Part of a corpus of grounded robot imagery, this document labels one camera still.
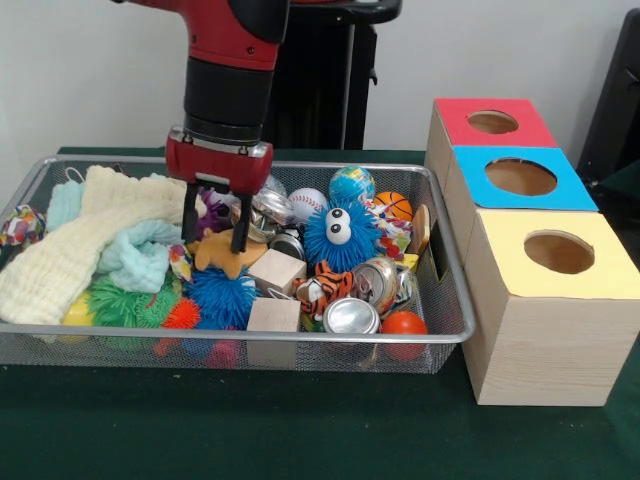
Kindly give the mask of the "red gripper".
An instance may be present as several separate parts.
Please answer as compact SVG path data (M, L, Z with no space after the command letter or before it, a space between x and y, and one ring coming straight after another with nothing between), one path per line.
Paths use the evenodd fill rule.
M259 142L250 147L217 145L194 140L192 143L169 137L166 142L166 163L169 173L188 182L183 208L182 239L195 241L198 224L196 200L198 181L222 185L237 194L240 216L233 229L232 253L246 251L251 223L252 196L264 186L271 171L273 147Z

